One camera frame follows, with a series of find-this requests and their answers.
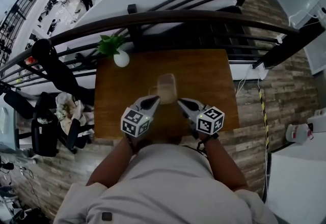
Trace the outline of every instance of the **black strap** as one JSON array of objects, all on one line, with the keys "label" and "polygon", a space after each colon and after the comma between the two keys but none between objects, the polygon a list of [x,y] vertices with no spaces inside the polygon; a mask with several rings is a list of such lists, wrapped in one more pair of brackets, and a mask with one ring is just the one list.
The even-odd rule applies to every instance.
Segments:
[{"label": "black strap", "polygon": [[201,150],[201,149],[200,149],[200,146],[203,145],[203,144],[205,144],[205,143],[206,143],[208,140],[210,140],[211,138],[217,139],[218,136],[219,136],[219,135],[218,135],[217,132],[214,133],[213,135],[209,135],[209,136],[207,136],[205,139],[203,139],[202,141],[200,141],[200,142],[198,143],[198,145],[197,145],[197,151],[206,154],[206,149],[205,149],[205,147]]},{"label": "black strap", "polygon": [[126,138],[127,138],[128,142],[129,142],[130,148],[132,150],[132,154],[136,154],[137,153],[137,150],[136,150],[136,148],[132,144],[130,135],[129,134],[126,134]]}]

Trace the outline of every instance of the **desk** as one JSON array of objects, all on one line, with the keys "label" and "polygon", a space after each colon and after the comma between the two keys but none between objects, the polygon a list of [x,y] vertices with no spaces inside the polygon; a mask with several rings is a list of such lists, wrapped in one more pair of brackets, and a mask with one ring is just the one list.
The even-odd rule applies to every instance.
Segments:
[{"label": "desk", "polygon": [[[95,84],[95,136],[122,137],[120,119],[139,97],[147,96],[160,75],[173,73],[178,97],[197,99],[225,113],[222,130],[239,128],[237,105],[225,50],[170,50],[133,53],[125,68],[113,58],[98,62]],[[150,128],[155,137],[189,135],[187,120],[176,103],[161,105]]]}]

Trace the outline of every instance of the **black office chair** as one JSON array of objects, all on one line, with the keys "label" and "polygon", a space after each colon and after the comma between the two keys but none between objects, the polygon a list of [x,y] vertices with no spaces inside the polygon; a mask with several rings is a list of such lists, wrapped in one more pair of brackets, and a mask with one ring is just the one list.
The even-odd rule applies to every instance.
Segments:
[{"label": "black office chair", "polygon": [[[78,134],[81,132],[85,132],[89,129],[94,128],[94,125],[84,125],[80,126],[80,121],[77,119],[72,120],[69,133],[68,135],[62,130],[62,127],[60,125],[60,122],[58,121],[57,116],[53,113],[56,105],[56,100],[53,96],[50,94],[43,92],[39,100],[37,101],[35,105],[35,111],[33,114],[33,121],[32,121],[32,133],[34,134],[34,137],[32,135],[32,141],[35,139],[38,143],[40,143],[42,140],[44,140],[43,136],[46,136],[48,134],[50,137],[49,142],[52,143],[51,145],[54,146],[54,141],[52,141],[52,138],[58,139],[69,151],[71,151],[73,154],[77,152],[75,147],[78,147],[80,149],[84,148],[86,143],[91,142],[90,135],[83,135],[81,137],[78,137]],[[44,122],[47,122],[45,124],[41,124],[37,121],[37,119],[43,119]],[[54,149],[49,152],[50,154],[54,154]]]},{"label": "black office chair", "polygon": [[12,90],[6,92],[4,100],[25,119],[33,118],[31,132],[17,134],[17,136],[19,139],[32,136],[33,150],[38,155],[56,156],[58,153],[58,140],[73,154],[76,153],[75,147],[82,149],[86,143],[91,142],[90,135],[78,137],[78,134],[94,128],[94,125],[80,126],[80,122],[77,119],[72,121],[68,135],[65,134],[58,118],[54,114],[57,107],[55,97],[46,92],[40,95],[35,107],[28,103],[19,93]]},{"label": "black office chair", "polygon": [[[56,101],[49,94],[43,92],[33,108],[32,146],[33,151],[41,156],[55,157],[58,153],[57,141],[58,118],[50,111],[57,107]],[[38,118],[46,120],[46,124],[38,122]]]}]

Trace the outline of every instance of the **white cable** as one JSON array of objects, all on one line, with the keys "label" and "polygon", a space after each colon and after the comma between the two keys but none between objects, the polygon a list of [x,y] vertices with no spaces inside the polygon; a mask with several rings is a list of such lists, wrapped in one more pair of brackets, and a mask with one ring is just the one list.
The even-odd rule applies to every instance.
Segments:
[{"label": "white cable", "polygon": [[312,25],[312,24],[316,24],[316,23],[320,23],[320,21],[317,21],[317,22],[314,22],[314,23],[310,23],[310,24],[304,25],[304,26],[302,26],[301,28],[303,28],[303,27],[305,27],[305,26]]},{"label": "white cable", "polygon": [[264,67],[264,69],[268,69],[268,68],[274,68],[274,67],[277,67],[278,65],[276,66],[273,66],[273,67]]},{"label": "white cable", "polygon": [[242,79],[242,80],[239,82],[239,84],[238,84],[238,88],[237,88],[237,90],[236,90],[236,92],[235,92],[235,97],[237,97],[238,93],[240,92],[240,90],[242,89],[243,85],[245,84],[245,82],[246,82],[246,80],[247,80],[248,73],[249,73],[249,69],[251,69],[252,67],[253,67],[252,65],[250,65],[250,66],[248,67],[247,72],[246,72],[246,75],[244,76],[244,79]]},{"label": "white cable", "polygon": [[265,145],[265,176],[266,176],[266,201],[265,204],[268,204],[268,174],[267,174],[267,146]]},{"label": "white cable", "polygon": [[312,17],[312,18],[318,18],[318,17],[316,17],[316,16],[313,16],[313,15],[311,15],[311,14],[309,14],[307,11],[305,11],[305,10],[299,10],[297,13],[295,13],[294,15],[292,15],[292,16],[289,16],[289,26],[291,26],[291,18],[293,18],[293,17],[295,17],[297,14],[299,14],[300,12],[305,12],[308,16],[310,16],[310,17]]}]

